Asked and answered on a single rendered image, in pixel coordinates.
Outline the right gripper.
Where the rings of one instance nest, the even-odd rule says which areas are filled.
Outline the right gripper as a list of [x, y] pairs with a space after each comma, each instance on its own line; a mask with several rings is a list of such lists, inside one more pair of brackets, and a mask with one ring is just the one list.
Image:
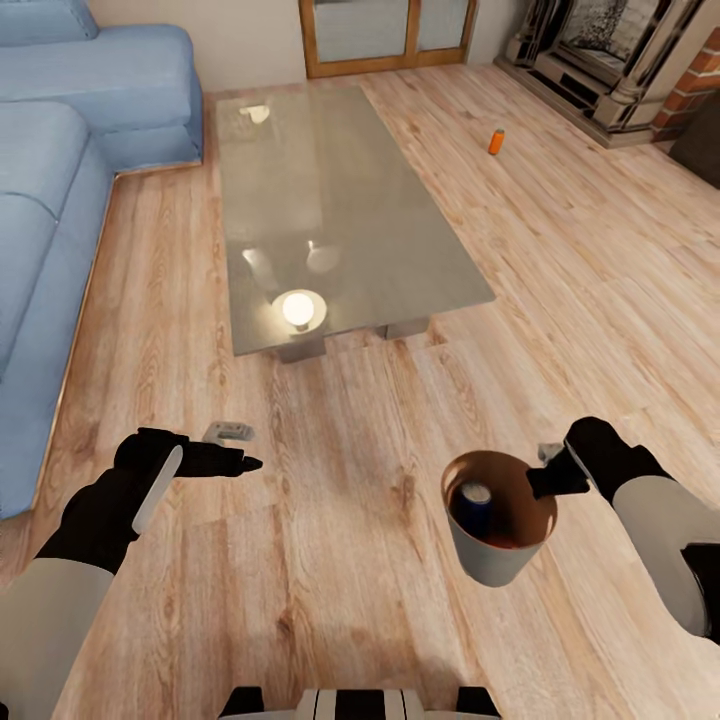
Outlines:
[[530, 468], [526, 477], [531, 483], [536, 498], [553, 495], [583, 494], [591, 490], [587, 479], [573, 479], [561, 471], [557, 459], [553, 459], [547, 467]]

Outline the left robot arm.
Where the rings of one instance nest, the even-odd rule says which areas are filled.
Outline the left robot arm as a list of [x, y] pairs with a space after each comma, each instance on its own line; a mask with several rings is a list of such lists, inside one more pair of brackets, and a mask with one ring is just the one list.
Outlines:
[[141, 427], [114, 467], [68, 502], [61, 528], [0, 599], [0, 720], [51, 720], [69, 672], [125, 560], [173, 477], [238, 477], [263, 462], [224, 440], [252, 426], [213, 421], [202, 442]]

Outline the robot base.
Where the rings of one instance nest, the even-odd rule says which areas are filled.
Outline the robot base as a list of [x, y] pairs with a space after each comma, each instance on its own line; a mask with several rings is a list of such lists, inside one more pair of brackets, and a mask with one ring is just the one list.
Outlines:
[[[218, 720], [295, 720], [295, 709], [263, 711], [261, 687], [235, 687]], [[425, 720], [502, 720], [484, 688], [458, 688], [457, 711], [425, 709]]]

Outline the trash can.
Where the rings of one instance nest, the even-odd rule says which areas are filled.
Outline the trash can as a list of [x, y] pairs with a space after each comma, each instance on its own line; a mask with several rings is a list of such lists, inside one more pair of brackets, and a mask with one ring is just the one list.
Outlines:
[[[453, 459], [441, 478], [441, 498], [459, 563], [471, 579], [487, 587], [511, 583], [557, 524], [555, 495], [536, 498], [526, 477], [529, 463], [501, 451], [469, 451]], [[454, 472], [450, 478], [452, 472]], [[450, 478], [450, 480], [449, 480]], [[459, 525], [459, 495], [468, 482], [483, 483], [493, 498], [490, 534], [516, 544], [512, 552], [480, 544]]]

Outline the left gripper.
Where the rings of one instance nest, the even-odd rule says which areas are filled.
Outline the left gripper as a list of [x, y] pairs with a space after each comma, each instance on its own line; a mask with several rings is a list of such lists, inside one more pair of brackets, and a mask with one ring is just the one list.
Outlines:
[[245, 471], [260, 469], [263, 462], [256, 457], [244, 456], [244, 449], [224, 448], [212, 443], [197, 442], [204, 450], [200, 470], [188, 476], [192, 477], [238, 477]]

